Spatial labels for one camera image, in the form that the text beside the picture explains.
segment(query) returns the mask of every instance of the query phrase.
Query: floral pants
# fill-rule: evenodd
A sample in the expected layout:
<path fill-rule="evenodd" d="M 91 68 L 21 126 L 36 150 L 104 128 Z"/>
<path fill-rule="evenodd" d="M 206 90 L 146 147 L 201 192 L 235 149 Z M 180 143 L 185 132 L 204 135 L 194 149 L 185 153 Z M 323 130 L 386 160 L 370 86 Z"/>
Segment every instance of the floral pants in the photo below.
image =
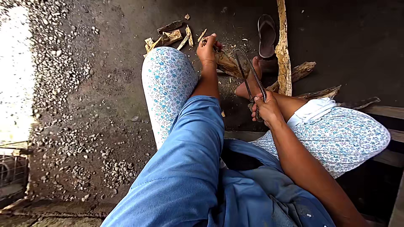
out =
<path fill-rule="evenodd" d="M 197 85 L 198 75 L 185 54 L 170 47 L 158 47 L 143 63 L 142 83 L 159 149 Z M 288 124 L 309 152 L 337 178 L 384 150 L 390 134 L 370 116 L 330 103 L 330 100 L 309 101 L 296 111 L 305 112 L 300 115 L 300 123 Z M 271 131 L 251 143 L 278 157 Z"/>

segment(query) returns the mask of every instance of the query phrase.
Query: dirt floor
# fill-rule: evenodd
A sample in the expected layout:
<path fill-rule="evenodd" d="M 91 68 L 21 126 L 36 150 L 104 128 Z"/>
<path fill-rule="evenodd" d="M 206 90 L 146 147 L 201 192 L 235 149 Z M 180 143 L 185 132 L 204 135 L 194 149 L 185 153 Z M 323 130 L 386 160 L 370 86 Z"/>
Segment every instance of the dirt floor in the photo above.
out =
<path fill-rule="evenodd" d="M 84 143 L 100 143 L 101 146 L 96 147 L 98 151 L 90 153 L 89 158 L 79 155 L 58 166 L 53 165 L 57 157 L 53 149 L 56 148 L 36 150 L 31 159 L 31 189 L 38 198 L 80 200 L 90 195 L 86 201 L 117 203 L 156 152 L 143 94 L 141 67 L 144 39 L 153 37 L 156 40 L 157 28 L 183 19 L 188 13 L 191 18 L 186 23 L 194 34 L 200 35 L 207 28 L 207 34 L 215 32 L 225 49 L 245 44 L 249 57 L 253 57 L 258 53 L 259 16 L 269 14 L 277 26 L 279 24 L 275 0 L 73 0 L 66 3 L 71 8 L 67 17 L 69 24 L 95 26 L 100 34 L 74 40 L 80 54 L 73 58 L 86 57 L 93 67 L 92 76 L 67 98 L 68 108 L 64 111 L 72 118 L 65 127 L 79 130 L 88 138 Z M 400 64 L 404 59 L 403 8 L 404 3 L 399 1 L 287 1 L 292 66 L 305 61 L 317 62 L 310 76 L 293 85 L 293 94 L 341 84 L 340 94 L 335 98 L 339 102 L 377 96 L 381 105 L 404 107 L 404 100 L 399 99 L 404 97 Z M 194 67 L 200 70 L 196 46 L 185 46 L 182 51 L 191 61 L 196 60 Z M 266 77 L 264 85 L 276 80 L 273 75 Z M 220 78 L 226 130 L 265 131 L 263 124 L 250 121 L 247 100 L 234 95 L 240 81 L 232 79 L 230 83 L 229 79 Z M 139 116 L 135 122 L 131 120 L 134 116 Z M 46 114 L 42 120 L 47 121 Z M 47 132 L 52 130 L 61 129 L 48 128 Z M 91 135 L 98 137 L 98 141 L 90 140 Z M 101 147 L 111 150 L 107 159 L 101 158 Z M 133 163 L 134 176 L 117 179 L 122 181 L 119 186 L 112 185 L 101 169 L 105 167 L 104 160 Z M 82 168 L 86 187 L 83 187 L 84 183 L 80 184 L 84 189 L 74 184 L 77 176 L 73 171 L 61 170 L 65 166 Z M 46 172 L 50 177 L 41 179 Z"/>

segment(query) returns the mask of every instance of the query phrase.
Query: person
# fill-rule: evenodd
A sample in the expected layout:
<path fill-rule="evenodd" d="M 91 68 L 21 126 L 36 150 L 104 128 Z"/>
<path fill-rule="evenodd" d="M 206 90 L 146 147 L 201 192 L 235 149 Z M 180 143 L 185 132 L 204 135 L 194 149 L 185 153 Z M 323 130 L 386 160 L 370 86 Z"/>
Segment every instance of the person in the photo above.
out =
<path fill-rule="evenodd" d="M 268 91 L 264 102 L 250 85 L 251 116 L 258 106 L 270 130 L 251 143 L 224 139 L 213 52 L 221 44 L 216 34 L 206 39 L 197 49 L 199 79 L 173 48 L 146 57 L 142 81 L 158 151 L 102 226 L 366 226 L 333 177 L 381 152 L 386 128 L 329 99 Z M 257 58 L 253 66 L 261 74 Z"/>

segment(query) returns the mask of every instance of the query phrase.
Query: leg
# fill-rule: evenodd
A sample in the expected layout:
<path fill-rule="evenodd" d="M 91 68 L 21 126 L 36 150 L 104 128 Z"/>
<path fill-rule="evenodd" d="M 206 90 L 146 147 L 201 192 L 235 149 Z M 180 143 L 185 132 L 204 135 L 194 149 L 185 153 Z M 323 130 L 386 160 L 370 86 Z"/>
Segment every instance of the leg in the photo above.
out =
<path fill-rule="evenodd" d="M 383 125 L 364 113 L 342 107 L 334 107 L 321 118 L 292 130 L 334 178 L 382 152 L 390 141 Z M 252 143 L 278 157 L 271 131 Z"/>
<path fill-rule="evenodd" d="M 170 47 L 158 47 L 143 63 L 142 83 L 159 149 L 198 83 L 198 76 L 185 54 Z"/>
<path fill-rule="evenodd" d="M 258 58 L 254 57 L 252 60 L 253 60 L 252 65 L 254 66 L 255 71 L 258 74 L 258 77 L 261 78 L 262 70 L 259 65 Z M 259 87 L 257 85 L 257 82 L 255 82 L 254 75 L 252 72 L 250 72 L 250 74 L 248 75 L 247 82 L 248 82 L 248 86 L 250 87 L 252 96 L 255 96 L 260 93 Z M 305 99 L 299 99 L 299 98 L 290 97 L 290 96 L 286 96 L 286 95 L 280 95 L 276 92 L 273 92 L 272 94 L 274 95 L 275 99 L 278 102 L 279 109 L 280 109 L 285 121 L 288 121 L 299 108 L 301 108 L 304 104 L 307 103 L 307 100 L 305 100 Z M 246 85 L 244 83 L 242 83 L 236 89 L 236 95 L 248 99 L 248 92 L 247 92 Z"/>

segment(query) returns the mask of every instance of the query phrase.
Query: bare foot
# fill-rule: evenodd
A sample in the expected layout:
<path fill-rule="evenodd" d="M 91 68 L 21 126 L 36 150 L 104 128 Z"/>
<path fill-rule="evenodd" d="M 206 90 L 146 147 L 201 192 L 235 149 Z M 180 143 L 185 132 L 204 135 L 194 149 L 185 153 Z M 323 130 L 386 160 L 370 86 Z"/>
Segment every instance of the bare foot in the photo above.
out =
<path fill-rule="evenodd" d="M 252 65 L 253 65 L 255 71 L 257 72 L 258 78 L 261 80 L 262 73 L 261 73 L 261 67 L 259 66 L 258 57 L 254 57 L 252 60 L 253 60 Z M 255 82 L 254 74 L 251 70 L 250 70 L 250 73 L 248 74 L 247 82 L 248 82 L 248 86 L 250 88 L 252 96 L 255 96 L 258 93 L 260 93 L 257 82 Z M 248 95 L 248 91 L 246 88 L 246 84 L 244 82 L 242 84 L 240 84 L 240 86 L 238 86 L 238 88 L 236 88 L 236 95 L 250 100 L 250 97 Z"/>

